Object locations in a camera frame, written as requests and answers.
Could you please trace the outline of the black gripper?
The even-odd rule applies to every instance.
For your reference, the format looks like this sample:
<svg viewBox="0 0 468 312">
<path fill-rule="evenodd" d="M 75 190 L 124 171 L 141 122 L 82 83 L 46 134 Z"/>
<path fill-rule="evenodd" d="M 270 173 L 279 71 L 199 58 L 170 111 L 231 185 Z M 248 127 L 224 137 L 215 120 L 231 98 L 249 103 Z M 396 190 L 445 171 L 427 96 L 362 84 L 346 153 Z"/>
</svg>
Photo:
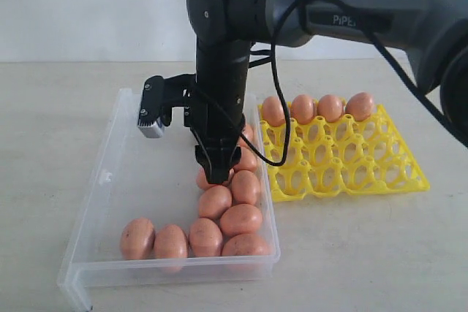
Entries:
<svg viewBox="0 0 468 312">
<path fill-rule="evenodd" d="M 192 87 L 186 102 L 188 125 L 198 142 L 196 161 L 203 168 L 206 182 L 212 183 L 208 155 L 219 153 L 219 184 L 223 184 L 241 160 L 238 138 L 245 124 L 244 98 L 228 88 L 204 91 Z"/>
</svg>

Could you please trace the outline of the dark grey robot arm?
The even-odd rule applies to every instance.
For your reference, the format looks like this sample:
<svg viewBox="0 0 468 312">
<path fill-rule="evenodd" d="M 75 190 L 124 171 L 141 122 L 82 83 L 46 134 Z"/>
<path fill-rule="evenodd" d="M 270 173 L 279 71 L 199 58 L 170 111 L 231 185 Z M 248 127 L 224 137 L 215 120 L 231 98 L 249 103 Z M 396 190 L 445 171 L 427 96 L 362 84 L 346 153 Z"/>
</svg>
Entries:
<svg viewBox="0 0 468 312">
<path fill-rule="evenodd" d="M 252 45 L 314 36 L 372 44 L 426 109 L 467 142 L 467 0 L 186 0 L 197 37 L 189 123 L 211 183 L 239 162 Z"/>
</svg>

